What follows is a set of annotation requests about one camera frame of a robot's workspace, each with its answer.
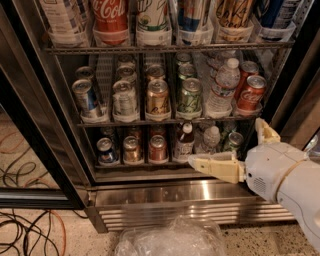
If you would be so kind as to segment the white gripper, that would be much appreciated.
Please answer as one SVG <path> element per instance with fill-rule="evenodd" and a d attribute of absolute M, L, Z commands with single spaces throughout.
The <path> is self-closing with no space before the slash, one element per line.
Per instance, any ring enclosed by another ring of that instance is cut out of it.
<path fill-rule="evenodd" d="M 267 201 L 275 202 L 276 193 L 284 176 L 302 161 L 306 153 L 280 142 L 280 135 L 262 118 L 255 120 L 260 145 L 247 152 L 245 165 L 235 152 L 193 154 L 189 165 L 196 171 L 219 180 L 237 184 L 245 181 L 248 187 Z"/>

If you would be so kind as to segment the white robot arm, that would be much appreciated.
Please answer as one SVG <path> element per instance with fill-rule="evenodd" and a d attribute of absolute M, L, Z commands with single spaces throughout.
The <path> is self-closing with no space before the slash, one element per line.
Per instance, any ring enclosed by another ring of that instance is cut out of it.
<path fill-rule="evenodd" d="M 239 161 L 234 152 L 193 154 L 190 166 L 222 181 L 245 182 L 263 199 L 278 203 L 297 220 L 309 243 L 320 249 L 320 164 L 281 141 L 268 123 L 255 120 L 258 145 Z"/>

